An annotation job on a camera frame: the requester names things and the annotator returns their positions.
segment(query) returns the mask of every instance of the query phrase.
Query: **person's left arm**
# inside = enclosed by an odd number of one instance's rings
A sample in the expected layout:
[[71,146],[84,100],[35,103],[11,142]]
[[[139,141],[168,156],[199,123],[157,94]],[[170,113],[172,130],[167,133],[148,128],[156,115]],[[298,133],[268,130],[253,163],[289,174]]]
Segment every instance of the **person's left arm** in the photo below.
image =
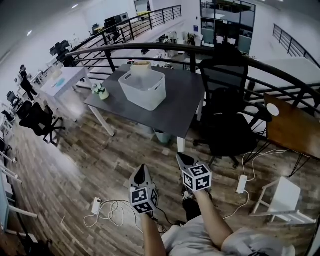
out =
[[167,256],[157,224],[145,213],[140,214],[145,256]]

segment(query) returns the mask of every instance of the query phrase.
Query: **trash can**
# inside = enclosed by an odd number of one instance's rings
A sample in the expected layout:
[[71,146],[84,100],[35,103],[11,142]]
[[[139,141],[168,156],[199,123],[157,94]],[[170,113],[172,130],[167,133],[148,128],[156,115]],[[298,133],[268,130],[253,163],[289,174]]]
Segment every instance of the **trash can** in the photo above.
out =
[[163,132],[163,131],[160,131],[160,130],[154,130],[155,132],[155,135],[156,137],[158,138],[158,140],[163,143],[163,144],[168,144],[170,139],[171,139],[171,135],[166,133],[166,132]]

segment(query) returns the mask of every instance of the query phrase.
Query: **white cable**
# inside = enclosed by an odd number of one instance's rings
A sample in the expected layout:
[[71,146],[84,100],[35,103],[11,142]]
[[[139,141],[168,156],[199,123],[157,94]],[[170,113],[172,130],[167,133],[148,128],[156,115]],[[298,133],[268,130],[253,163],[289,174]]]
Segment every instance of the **white cable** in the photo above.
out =
[[[289,149],[287,149],[287,150],[277,150],[277,149],[274,149],[274,150],[271,150],[271,151],[266,152],[266,153],[258,153],[259,155],[256,156],[256,157],[253,159],[253,161],[252,161],[253,178],[252,178],[252,179],[248,179],[247,182],[251,182],[251,181],[253,181],[253,180],[256,178],[256,173],[255,173],[255,168],[254,168],[254,161],[255,161],[256,158],[262,157],[262,156],[269,156],[269,155],[273,155],[273,154],[282,154],[282,153],[284,153],[284,152],[287,152],[288,150],[289,150]],[[243,157],[242,157],[243,175],[246,175],[245,165],[244,165],[244,158],[245,158],[245,156],[246,156],[247,154],[256,154],[256,153],[257,153],[257,152],[254,152],[254,153],[248,152],[248,153],[245,153],[245,154],[243,155]]]
[[239,206],[238,209],[236,209],[232,215],[229,215],[229,216],[227,216],[227,217],[224,217],[224,218],[223,218],[224,220],[227,219],[227,218],[232,217],[233,215],[235,215],[236,212],[237,212],[241,207],[246,206],[246,205],[249,203],[249,199],[250,199],[249,192],[246,191],[246,190],[245,190],[244,192],[246,192],[246,193],[248,194],[248,199],[246,200],[246,202],[245,202],[243,205]]
[[[84,217],[84,219],[83,219],[84,225],[85,225],[87,228],[92,228],[93,226],[95,226],[95,225],[98,223],[99,218],[101,218],[101,219],[103,219],[103,220],[110,220],[110,221],[111,221],[114,225],[116,225],[117,227],[122,227],[122,226],[124,225],[125,211],[124,211],[124,208],[119,205],[119,203],[123,203],[125,206],[129,207],[129,208],[132,210],[132,212],[133,212],[133,214],[134,214],[135,226],[136,226],[136,228],[137,228],[141,233],[143,233],[142,230],[141,230],[141,229],[138,227],[138,225],[137,225],[137,215],[136,215],[135,211],[132,209],[132,207],[131,207],[130,205],[127,205],[127,204],[124,203],[122,200],[119,200],[119,201],[117,201],[117,200],[108,200],[108,201],[105,201],[105,202],[101,203],[97,215],[93,214],[93,215],[88,215],[88,216]],[[108,217],[107,217],[107,218],[104,218],[104,217],[100,216],[100,213],[101,213],[101,210],[103,209],[103,207],[104,207],[106,204],[109,204],[109,205],[111,205],[111,206],[110,206],[110,212],[109,212],[108,215],[107,215]],[[120,208],[120,209],[122,210],[122,222],[121,222],[121,224],[117,224],[117,223],[115,223],[115,222],[112,220],[112,217],[114,216],[114,212],[115,212],[118,208]],[[87,223],[86,223],[86,218],[88,218],[88,217],[93,217],[93,216],[96,216],[95,223],[92,224],[91,226],[87,225]]]

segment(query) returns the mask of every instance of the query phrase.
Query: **brown desk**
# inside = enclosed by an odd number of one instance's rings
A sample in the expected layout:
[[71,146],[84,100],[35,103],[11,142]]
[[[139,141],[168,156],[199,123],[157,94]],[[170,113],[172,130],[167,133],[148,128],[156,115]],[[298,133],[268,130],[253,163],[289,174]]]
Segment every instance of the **brown desk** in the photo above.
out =
[[[271,143],[300,153],[289,177],[296,174],[311,157],[320,160],[319,121],[300,108],[271,95],[264,94],[264,101],[266,106],[274,104],[279,110],[279,115],[272,116],[272,121],[266,123],[267,142],[252,156],[250,154],[245,162],[255,158]],[[306,155],[307,159],[298,168],[303,155]]]

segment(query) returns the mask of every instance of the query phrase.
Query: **white folding chair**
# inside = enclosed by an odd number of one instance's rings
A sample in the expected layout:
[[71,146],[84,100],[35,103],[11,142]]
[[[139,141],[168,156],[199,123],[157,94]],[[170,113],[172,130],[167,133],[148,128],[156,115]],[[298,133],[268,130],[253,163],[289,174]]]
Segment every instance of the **white folding chair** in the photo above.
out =
[[[276,186],[274,196],[271,204],[263,201],[263,197],[266,190],[270,187]],[[272,216],[270,223],[273,223],[275,217],[284,220],[287,225],[298,225],[298,224],[314,224],[317,220],[309,218],[302,214],[299,210],[296,210],[301,189],[297,185],[293,184],[284,177],[274,181],[262,188],[262,193],[258,202],[256,203],[250,216]],[[260,205],[268,207],[265,212],[258,212],[257,210]]]

